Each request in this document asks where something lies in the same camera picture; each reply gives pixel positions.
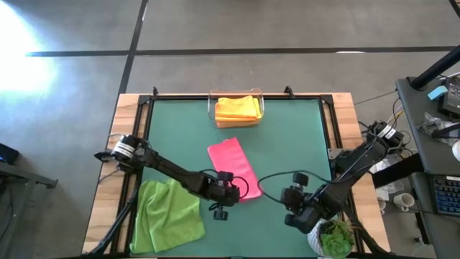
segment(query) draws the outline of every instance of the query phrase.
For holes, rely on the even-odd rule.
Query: wooden table frame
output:
[[[151,96],[151,94],[120,95],[111,127],[111,135],[136,134],[147,138],[148,129],[150,128],[150,119],[147,118],[151,117],[150,113],[153,107],[153,101],[150,101]],[[281,96],[281,99],[290,98],[289,94],[264,94],[264,96],[268,98],[271,96]],[[353,149],[362,143],[361,132],[350,93],[301,93],[295,94],[295,96],[299,96],[300,98],[307,96],[322,97],[323,120],[327,124],[326,133],[330,148],[343,147]],[[208,94],[158,94],[157,97],[159,99],[207,99]],[[117,137],[110,137],[107,148],[113,148],[117,141]],[[113,172],[115,165],[115,163],[104,163],[100,178]],[[120,172],[104,179],[98,185],[85,242],[83,243],[83,253],[87,253],[95,248],[114,223],[117,214],[129,198],[127,195],[132,192],[135,178],[135,175],[128,176]],[[376,242],[382,248],[389,251],[390,246],[370,175],[364,175],[356,183],[352,189],[352,197],[352,203],[354,203],[353,209],[357,213],[361,223]],[[126,256],[129,255],[128,245],[130,238],[127,237],[132,235],[133,227],[131,226],[133,224],[134,217],[130,217],[129,215],[121,226],[119,238],[117,237],[113,241],[117,245],[110,245],[106,253],[122,252]],[[364,246],[363,248],[360,245],[362,243],[357,244],[359,250],[364,249],[368,251],[367,247]]]

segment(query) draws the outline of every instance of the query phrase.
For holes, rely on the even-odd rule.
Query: potted plant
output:
[[[353,230],[348,221],[322,219],[308,233],[308,244],[320,256],[344,259],[353,249]]]

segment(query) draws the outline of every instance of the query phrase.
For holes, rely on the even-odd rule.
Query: succulent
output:
[[[354,245],[351,226],[342,220],[323,223],[320,228],[320,240],[323,252],[333,259],[344,259]]]

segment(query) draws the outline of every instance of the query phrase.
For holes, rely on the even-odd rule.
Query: clear plastic bin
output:
[[[226,97],[226,98],[242,98],[245,96],[252,96],[256,98],[259,102],[259,110],[261,114],[260,119],[248,121],[248,122],[218,122],[216,121],[216,104],[219,98]],[[243,90],[243,91],[227,91],[221,89],[212,89],[209,91],[208,95],[208,116],[214,122],[216,127],[218,128],[227,128],[227,127],[247,127],[259,124],[264,117],[264,95],[262,90],[259,88],[253,88],[251,90]]]

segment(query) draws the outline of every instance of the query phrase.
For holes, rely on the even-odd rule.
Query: keyboard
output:
[[[460,177],[433,177],[436,211],[460,217]]]

